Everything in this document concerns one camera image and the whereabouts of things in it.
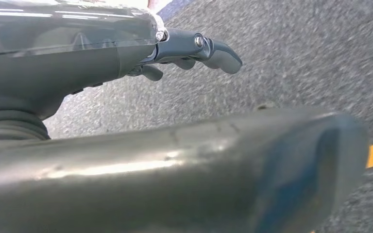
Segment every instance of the blue paint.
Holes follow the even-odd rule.
[[[194,0],[173,0],[166,5],[162,10],[158,12],[158,15],[162,17],[163,21],[166,22],[170,18],[174,17],[179,11],[185,6],[190,4]]]

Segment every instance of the scratch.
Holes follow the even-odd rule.
[[[235,132],[237,132],[238,134],[241,132],[241,130],[232,122],[229,123],[229,125],[231,126],[231,128],[233,128],[235,130]]]
[[[176,131],[174,130],[174,131],[171,131],[170,132],[170,136],[171,136],[171,138],[174,140],[174,143],[175,143],[175,145],[179,145],[179,138],[178,138],[178,136],[176,135]]]

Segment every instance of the transparent plastic cover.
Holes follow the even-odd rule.
[[[162,19],[148,9],[100,0],[0,0],[0,54],[27,56],[153,45]]]

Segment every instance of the bolt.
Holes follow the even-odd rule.
[[[195,37],[195,44],[201,48],[203,46],[203,37],[201,35],[198,35]]]

